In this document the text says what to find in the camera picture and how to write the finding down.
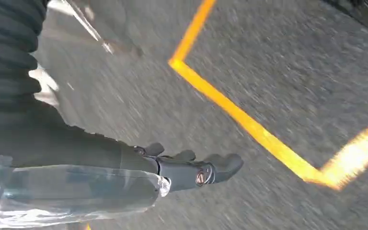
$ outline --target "plastic wrap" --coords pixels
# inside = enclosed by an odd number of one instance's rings
[[[114,219],[146,211],[166,181],[143,171],[75,165],[11,168],[0,156],[0,228]]]

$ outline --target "road marking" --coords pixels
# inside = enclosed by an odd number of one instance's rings
[[[194,70],[185,63],[173,60],[171,67],[186,79],[194,88],[205,94],[232,118],[243,126],[246,131],[265,149],[283,162],[291,171],[303,180],[318,178],[320,173],[308,162],[297,155],[293,150],[283,144],[275,136],[269,133],[262,125],[248,116],[241,108],[215,89],[206,80],[202,79]]]
[[[170,66],[194,88],[226,111],[260,145],[302,180],[341,190],[368,167],[368,129],[345,145],[319,171],[184,63],[215,2],[216,0],[204,0],[199,6],[183,39],[169,60]]]
[[[368,128],[346,144],[321,169],[334,189],[341,190],[368,168]]]

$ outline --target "yellow painted line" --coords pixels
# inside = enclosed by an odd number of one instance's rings
[[[320,172],[308,164],[293,150],[283,144],[275,136],[270,134],[262,125],[248,116],[242,109],[231,100],[215,89],[206,80],[201,78],[194,70],[185,63],[174,60],[171,67],[186,79],[194,88],[205,94],[208,98],[225,110],[235,121],[273,156],[283,162],[291,171],[303,180],[318,178]]]
[[[368,129],[343,147],[319,171],[184,63],[215,2],[216,0],[204,0],[200,5],[177,50],[169,60],[170,66],[194,88],[226,111],[260,145],[302,180],[341,190],[368,167]]]
[[[324,177],[341,190],[368,168],[368,128],[346,144],[322,168]]]
[[[194,41],[198,37],[205,20],[208,18],[215,1],[216,0],[204,0],[203,3],[198,7],[198,12],[195,14],[193,21],[188,26],[180,45],[172,57],[173,60],[183,61],[187,57],[187,54],[193,47]]]

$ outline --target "gray pavement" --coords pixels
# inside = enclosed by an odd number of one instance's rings
[[[60,85],[68,122],[171,154],[246,161],[225,184],[92,229],[368,230],[368,170],[339,193],[302,182],[168,67],[200,2],[124,1],[118,20],[140,59],[41,38],[36,56]],[[78,23],[50,14],[47,24]],[[187,63],[316,167],[368,126],[368,29],[318,0],[218,0]]]

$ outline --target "black boot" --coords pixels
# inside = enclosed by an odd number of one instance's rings
[[[237,154],[229,154],[226,157],[213,154],[203,161],[194,161],[196,155],[190,150],[170,157],[159,156],[164,151],[161,144],[136,149],[144,157],[157,162],[158,175],[170,180],[171,192],[227,181],[243,166],[243,160]]]

